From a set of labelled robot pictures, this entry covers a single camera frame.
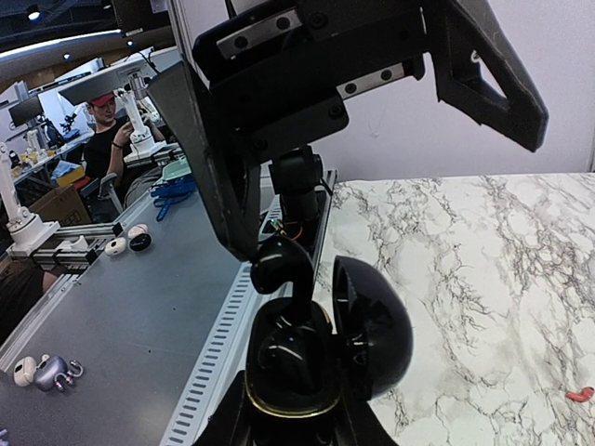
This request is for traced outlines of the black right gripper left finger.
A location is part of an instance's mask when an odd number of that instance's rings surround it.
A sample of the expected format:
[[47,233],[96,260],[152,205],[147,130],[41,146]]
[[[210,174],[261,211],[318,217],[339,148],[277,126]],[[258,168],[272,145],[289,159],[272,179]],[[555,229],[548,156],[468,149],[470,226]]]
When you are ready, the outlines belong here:
[[240,371],[193,446],[251,445],[250,408],[245,390],[245,371]]

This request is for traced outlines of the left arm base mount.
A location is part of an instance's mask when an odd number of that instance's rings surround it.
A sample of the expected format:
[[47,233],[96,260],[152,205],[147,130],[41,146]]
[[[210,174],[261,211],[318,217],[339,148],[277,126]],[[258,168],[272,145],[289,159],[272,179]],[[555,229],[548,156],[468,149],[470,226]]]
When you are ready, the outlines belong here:
[[271,236],[284,236],[300,244],[311,257],[317,256],[324,243],[329,197],[318,190],[316,198],[319,215],[313,220],[297,222],[284,214],[280,199],[275,196],[269,208],[261,212],[258,242],[263,243]]

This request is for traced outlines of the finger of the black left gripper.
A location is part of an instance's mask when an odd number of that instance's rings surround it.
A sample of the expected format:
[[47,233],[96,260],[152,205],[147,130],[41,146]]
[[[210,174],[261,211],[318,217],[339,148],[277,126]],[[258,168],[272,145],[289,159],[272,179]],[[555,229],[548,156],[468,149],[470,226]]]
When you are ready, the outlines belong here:
[[438,100],[530,152],[549,112],[487,1],[423,1]]
[[219,242],[238,260],[253,259],[259,163],[187,61],[157,74],[147,91],[187,157]]

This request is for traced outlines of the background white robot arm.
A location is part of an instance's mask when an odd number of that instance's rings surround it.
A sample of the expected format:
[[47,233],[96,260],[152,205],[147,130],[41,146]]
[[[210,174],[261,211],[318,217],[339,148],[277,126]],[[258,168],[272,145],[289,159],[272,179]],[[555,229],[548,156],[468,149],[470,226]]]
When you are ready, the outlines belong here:
[[133,132],[130,135],[131,153],[124,158],[125,163],[139,163],[142,160],[151,158],[165,147],[165,142],[156,141],[151,129],[144,124],[136,97],[132,91],[118,88],[114,91],[114,95],[123,102],[129,122],[133,127]]

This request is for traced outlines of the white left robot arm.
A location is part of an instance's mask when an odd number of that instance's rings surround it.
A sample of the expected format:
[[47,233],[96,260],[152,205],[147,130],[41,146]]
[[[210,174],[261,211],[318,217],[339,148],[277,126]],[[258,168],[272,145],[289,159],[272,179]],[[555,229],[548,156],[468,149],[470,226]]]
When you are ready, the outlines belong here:
[[485,1],[261,1],[198,35],[148,93],[187,156],[219,242],[254,261],[260,167],[284,214],[320,215],[314,141],[343,130],[345,100],[425,73],[437,97],[529,151],[548,111]]

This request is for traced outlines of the black earbud case on bench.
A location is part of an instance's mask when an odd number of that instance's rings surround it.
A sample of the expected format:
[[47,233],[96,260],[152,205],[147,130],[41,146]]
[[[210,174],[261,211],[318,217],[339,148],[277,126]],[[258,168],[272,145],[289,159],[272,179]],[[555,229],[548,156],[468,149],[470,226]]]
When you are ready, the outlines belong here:
[[152,237],[148,233],[141,233],[129,240],[129,248],[133,252],[142,252],[148,249],[152,244]]

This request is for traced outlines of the green plastic tray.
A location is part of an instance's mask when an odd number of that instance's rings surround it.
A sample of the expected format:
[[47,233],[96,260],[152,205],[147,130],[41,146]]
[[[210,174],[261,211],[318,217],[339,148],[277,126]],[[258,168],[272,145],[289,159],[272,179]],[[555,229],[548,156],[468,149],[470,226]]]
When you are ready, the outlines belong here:
[[179,158],[174,162],[171,162],[163,167],[162,176],[160,178],[161,183],[177,180],[178,178],[190,175],[192,170],[189,166],[186,157]]

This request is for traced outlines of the black earbud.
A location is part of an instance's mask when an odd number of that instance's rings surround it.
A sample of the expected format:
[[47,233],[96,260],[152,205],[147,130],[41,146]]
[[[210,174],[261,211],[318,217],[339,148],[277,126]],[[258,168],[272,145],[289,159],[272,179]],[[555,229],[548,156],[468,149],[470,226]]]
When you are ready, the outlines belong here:
[[299,243],[283,236],[267,239],[252,262],[250,278],[261,295],[271,295],[286,283],[292,285],[291,296],[272,299],[258,310],[251,329],[253,337],[275,329],[316,332],[311,309],[313,265]]

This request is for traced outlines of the front aluminium rail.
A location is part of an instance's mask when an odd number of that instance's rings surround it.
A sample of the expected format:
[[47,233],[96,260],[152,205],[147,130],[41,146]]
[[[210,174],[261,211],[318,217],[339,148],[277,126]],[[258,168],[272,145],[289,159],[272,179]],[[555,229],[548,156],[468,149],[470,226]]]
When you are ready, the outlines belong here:
[[245,368],[251,327],[258,310],[272,299],[291,296],[290,282],[270,295],[256,292],[250,268],[248,262],[241,264],[231,283],[165,428],[162,445],[194,444],[236,374]]

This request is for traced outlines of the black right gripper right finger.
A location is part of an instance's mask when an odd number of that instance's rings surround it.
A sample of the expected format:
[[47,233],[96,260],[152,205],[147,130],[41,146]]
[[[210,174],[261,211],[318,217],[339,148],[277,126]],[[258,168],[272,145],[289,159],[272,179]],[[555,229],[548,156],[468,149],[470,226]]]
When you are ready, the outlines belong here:
[[397,445],[380,424],[368,403],[356,400],[351,394],[345,394],[342,398],[341,444]]

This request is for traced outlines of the person in red cap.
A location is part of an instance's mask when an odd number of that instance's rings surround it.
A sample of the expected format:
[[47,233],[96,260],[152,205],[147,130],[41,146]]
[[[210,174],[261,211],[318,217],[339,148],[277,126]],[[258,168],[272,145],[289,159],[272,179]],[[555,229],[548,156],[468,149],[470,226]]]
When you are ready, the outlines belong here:
[[125,116],[116,117],[114,93],[91,99],[87,109],[95,118],[96,130],[84,148],[86,175],[103,179],[116,174],[115,192],[123,207],[128,207],[161,176],[159,167],[155,164],[126,166],[124,158],[132,153],[130,142],[134,127]]

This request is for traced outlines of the white earbud case near purple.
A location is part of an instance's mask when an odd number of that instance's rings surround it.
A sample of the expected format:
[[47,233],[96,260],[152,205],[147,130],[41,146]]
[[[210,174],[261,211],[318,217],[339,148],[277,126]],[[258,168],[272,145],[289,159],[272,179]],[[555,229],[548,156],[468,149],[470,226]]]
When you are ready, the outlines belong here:
[[17,361],[13,369],[13,380],[18,387],[27,387],[33,383],[33,376],[41,363],[50,358],[48,354],[41,357],[41,361],[37,362],[31,356],[24,357]]

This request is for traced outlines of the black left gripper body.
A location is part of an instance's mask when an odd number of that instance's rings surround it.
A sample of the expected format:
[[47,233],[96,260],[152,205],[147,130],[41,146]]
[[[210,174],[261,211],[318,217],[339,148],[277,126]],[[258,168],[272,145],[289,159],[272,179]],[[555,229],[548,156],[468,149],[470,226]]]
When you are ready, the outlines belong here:
[[418,1],[266,1],[199,35],[192,55],[269,161],[344,129],[346,99],[422,78],[427,49]]

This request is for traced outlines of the black earbud charging case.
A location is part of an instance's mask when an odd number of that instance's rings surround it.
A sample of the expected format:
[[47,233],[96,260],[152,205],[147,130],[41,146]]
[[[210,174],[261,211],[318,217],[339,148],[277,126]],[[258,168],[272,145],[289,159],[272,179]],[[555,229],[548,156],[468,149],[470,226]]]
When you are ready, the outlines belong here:
[[369,401],[396,384],[413,356],[407,310],[388,281],[360,259],[336,256],[333,311],[276,298],[254,319],[245,364],[253,406],[286,419],[334,409],[343,395]]

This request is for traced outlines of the red earbud near case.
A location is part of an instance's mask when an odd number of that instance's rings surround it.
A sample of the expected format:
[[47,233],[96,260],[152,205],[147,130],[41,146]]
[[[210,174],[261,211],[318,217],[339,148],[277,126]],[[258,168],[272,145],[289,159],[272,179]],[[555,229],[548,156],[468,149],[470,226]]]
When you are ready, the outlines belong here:
[[573,402],[585,403],[589,402],[594,397],[594,394],[594,387],[583,387],[581,390],[577,392],[566,392],[565,397]]

